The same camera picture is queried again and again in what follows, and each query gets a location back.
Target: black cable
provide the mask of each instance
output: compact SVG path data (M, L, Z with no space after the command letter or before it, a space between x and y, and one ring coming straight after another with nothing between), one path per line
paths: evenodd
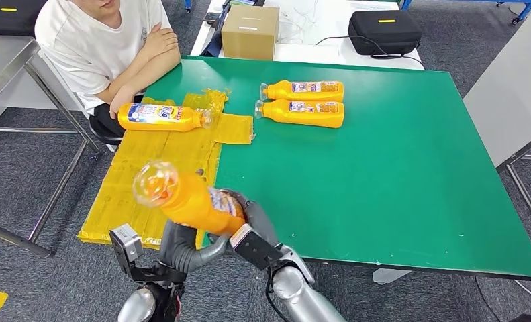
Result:
M390 55L390 54L386 53L386 52L384 51L384 49L382 49L382 47L380 47L380 45L378 45L377 42L375 42L374 40L372 40L372 39L370 39L370 38L367 38L367 37L364 37L364 36L360 36L360 35L326 37L326 38L322 38L318 43L315 44L315 46L318 45L318 44L320 44L321 42L327 40L327 39L336 39L336 38L362 38L362 39L364 39L364 40L368 40L368 41L371 42L372 44L376 45L376 47L378 47L378 49L380 49L380 51L381 51L384 55L386 55L386 56L374 56L374 55L371 55L372 58L374 58L374 59L409 58L409 59L415 60L416 62L419 62L420 65L422 65L422 67L425 69L424 63L421 62L420 60L418 60L417 58L413 58L413 57L409 57L409 56L404 56L404 55L401 55L401 56L398 56L398 55Z
M481 287L479 286L479 281L477 280L477 277L475 276L475 284L477 285L477 288L479 289L479 294L481 295L481 298L483 299L483 302L487 305L487 307L489 308L489 311L491 311L491 313L493 313L493 315L495 316L495 318L497 319L497 321L501 322L501 319L498 317L498 315L496 315L495 311L493 310L493 308L489 305L489 303L487 302L487 299L485 299L485 295L483 295L483 290L481 290Z
M277 313L277 315L284 320L284 322L290 322L288 318L286 318L282 312L277 308L275 303L271 300L271 297L269 296L271 293L273 293L273 268L271 267L271 263L267 267L267 272L269 274L269 277L267 278L267 286L265 287L265 297L267 298L267 302L269 302L269 305L273 308L273 310Z

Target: bottle label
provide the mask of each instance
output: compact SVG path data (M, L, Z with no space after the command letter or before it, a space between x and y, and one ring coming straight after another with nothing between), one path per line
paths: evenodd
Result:
M289 102L289 112L309 112L309 113L338 113L337 102L301 102L292 101Z
M289 102L289 112L314 112L315 107L312 103L307 102Z
M182 118L182 107L134 103L127 116L129 121L137 123L178 122Z
M336 82L294 82L294 93L305 92L336 92L338 91L338 84Z
M210 192L210 199L215 210L237 216L235 201L232 197L212 187L208 187L208 192Z

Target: man's arm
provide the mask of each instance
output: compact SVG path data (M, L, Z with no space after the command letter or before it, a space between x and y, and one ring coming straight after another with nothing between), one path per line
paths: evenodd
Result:
M153 58L173 48L177 48L178 40L176 39L176 34L171 29L161 29L160 27L161 23L158 23L152 28L146 38L145 45L135 59L133 59L131 65L111 81L104 91L95 94L95 96L106 103L111 103L119 90L128 82L131 82Z
M127 67L117 78L115 78L109 86L104 89L102 92L95 94L102 101L106 103L111 103L113 98L121 87L131 81L135 75L137 75L149 62L147 55L141 50L133 59L131 65Z
M117 92L111 102L111 109L109 111L111 118L116 118L116 113L119 112L121 105L132 102L136 93L156 82L160 77L163 77L180 64L180 61L181 57L178 47L151 59L140 72L121 86L119 92Z

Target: gray carpet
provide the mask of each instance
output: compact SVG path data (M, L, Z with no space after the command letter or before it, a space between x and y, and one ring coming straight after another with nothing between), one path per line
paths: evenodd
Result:
M188 54L209 1L165 1L171 24ZM493 3L414 1L410 12L425 30L420 55L428 69L447 70L461 95L471 88L515 32L512 14ZM85 122L80 113L79 121ZM1 126L66 126L56 111L7 109ZM77 136L0 133L0 224L28 235L75 152ZM40 238L57 254L41 260L0 241L0 291L9 298L0 321L115 321L134 285L119 271L109 246L84 244L83 224L113 154L86 152ZM518 170L531 192L531 162ZM501 175L531 237L531 215L506 173ZM154 259L148 251L144 262ZM371 282L373 269L311 263L317 289L349 321L497 321L473 278L414 272L387 286ZM224 256L188 279L184 321L280 321L264 299L261 273ZM502 321L531 313L531 297L511 280L478 278Z

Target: man's hand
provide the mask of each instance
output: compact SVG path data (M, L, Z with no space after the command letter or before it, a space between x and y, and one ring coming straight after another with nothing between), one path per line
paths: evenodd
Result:
M158 23L150 30L141 52L151 60L176 47L178 47L178 39L174 31L169 28L161 29L160 23Z
M119 109L121 109L121 106L125 103L133 103L134 98L135 93L133 93L125 86L121 87L121 89L117 92L117 94L115 94L115 97L111 101L111 105L109 106L109 116L111 116L112 119L117 118L117 114L119 113Z

